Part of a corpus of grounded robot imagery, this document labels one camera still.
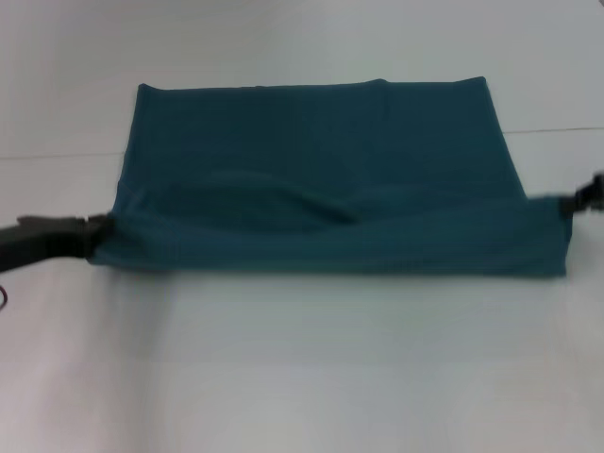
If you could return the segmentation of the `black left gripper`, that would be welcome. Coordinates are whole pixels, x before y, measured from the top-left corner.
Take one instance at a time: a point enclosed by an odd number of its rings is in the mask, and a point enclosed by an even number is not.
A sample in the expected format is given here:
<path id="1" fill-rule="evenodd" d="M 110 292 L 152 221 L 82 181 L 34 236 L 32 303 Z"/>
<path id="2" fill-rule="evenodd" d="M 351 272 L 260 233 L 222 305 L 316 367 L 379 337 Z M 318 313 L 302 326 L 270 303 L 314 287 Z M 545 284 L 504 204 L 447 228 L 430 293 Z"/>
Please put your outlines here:
<path id="1" fill-rule="evenodd" d="M 1 229 L 1 272 L 55 258 L 90 260 L 113 229 L 109 214 L 21 218 Z"/>

